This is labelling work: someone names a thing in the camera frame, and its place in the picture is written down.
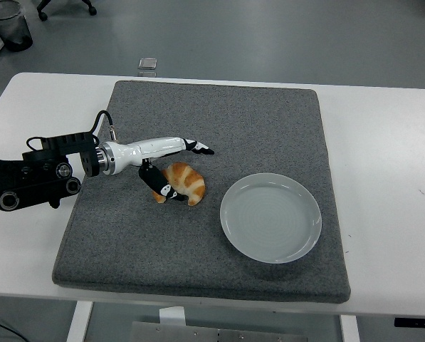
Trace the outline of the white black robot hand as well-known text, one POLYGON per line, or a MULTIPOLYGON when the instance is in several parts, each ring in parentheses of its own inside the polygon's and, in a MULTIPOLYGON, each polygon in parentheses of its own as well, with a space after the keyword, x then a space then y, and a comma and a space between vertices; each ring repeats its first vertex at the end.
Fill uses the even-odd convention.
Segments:
POLYGON ((138 175, 152 190, 156 202, 161 204, 168 199, 187 200, 189 206, 194 206, 206 193, 203 176, 185 162, 175 162, 164 170, 152 164, 153 160, 183 150, 196 154, 214 154, 201 142, 174 137, 142 140, 127 145, 104 142, 99 147, 104 155, 102 169, 106 175, 116 175, 128 166, 138 167, 138 175))

